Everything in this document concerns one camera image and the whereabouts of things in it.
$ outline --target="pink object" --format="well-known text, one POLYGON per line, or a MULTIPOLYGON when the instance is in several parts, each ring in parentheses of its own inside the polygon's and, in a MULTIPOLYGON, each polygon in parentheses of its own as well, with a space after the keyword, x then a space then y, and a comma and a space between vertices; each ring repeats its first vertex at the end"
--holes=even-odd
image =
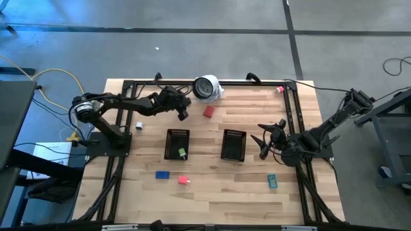
POLYGON ((282 93, 283 91, 284 91, 284 87, 278 87, 276 88, 275 93, 278 94, 278 93, 282 93))
POLYGON ((191 181, 188 180, 188 176, 179 176, 179 184, 184 184, 186 185, 187 183, 190 183, 191 181))

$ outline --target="black floor stripe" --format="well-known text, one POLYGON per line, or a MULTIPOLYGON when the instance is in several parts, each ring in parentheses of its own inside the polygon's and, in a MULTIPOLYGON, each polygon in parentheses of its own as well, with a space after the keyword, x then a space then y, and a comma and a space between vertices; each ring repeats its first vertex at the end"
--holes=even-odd
POLYGON ((295 41, 293 21, 291 20, 290 7, 287 0, 283 0, 285 20, 287 23, 288 37, 290 38, 291 55, 293 57, 295 76, 297 80, 303 80, 300 58, 298 55, 297 42, 295 41))
POLYGON ((187 29, 187 28, 102 28, 87 26, 27 26, 9 24, 16 31, 46 32, 91 32, 91 33, 209 33, 209 34, 255 34, 286 35, 287 30, 264 29, 187 29))
MULTIPOLYGON (((255 34, 288 35, 289 30, 277 29, 187 29, 187 28, 104 28, 88 26, 50 26, 32 24, 9 24, 16 31, 45 32, 91 32, 91 33, 216 33, 216 34, 255 34)), ((329 30, 290 30, 294 35, 319 36, 386 36, 410 37, 411 31, 329 31, 329 30)))
POLYGON ((319 36, 411 36, 411 31, 313 31, 295 30, 296 35, 319 35, 319 36))

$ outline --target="teal object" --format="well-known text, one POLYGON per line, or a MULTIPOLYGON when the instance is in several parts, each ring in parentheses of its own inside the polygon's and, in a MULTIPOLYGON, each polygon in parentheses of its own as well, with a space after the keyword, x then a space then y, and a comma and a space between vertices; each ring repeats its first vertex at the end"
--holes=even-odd
POLYGON ((268 184, 270 189, 277 189, 277 176, 275 174, 268 174, 268 184))

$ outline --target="red cube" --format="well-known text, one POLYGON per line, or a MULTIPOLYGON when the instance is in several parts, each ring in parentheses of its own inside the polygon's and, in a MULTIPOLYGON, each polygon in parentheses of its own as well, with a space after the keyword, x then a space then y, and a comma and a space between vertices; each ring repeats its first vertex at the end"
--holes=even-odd
POLYGON ((207 108, 205 108, 203 116, 206 116, 207 118, 212 118, 213 113, 214 113, 214 107, 207 106, 207 108))

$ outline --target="clock face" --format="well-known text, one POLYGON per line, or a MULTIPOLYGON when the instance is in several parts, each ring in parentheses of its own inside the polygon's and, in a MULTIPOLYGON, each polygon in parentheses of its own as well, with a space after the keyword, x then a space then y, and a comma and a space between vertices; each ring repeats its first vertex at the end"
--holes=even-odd
POLYGON ((211 82, 205 78, 200 78, 195 83, 195 89, 199 95, 209 97, 213 93, 213 86, 211 82))

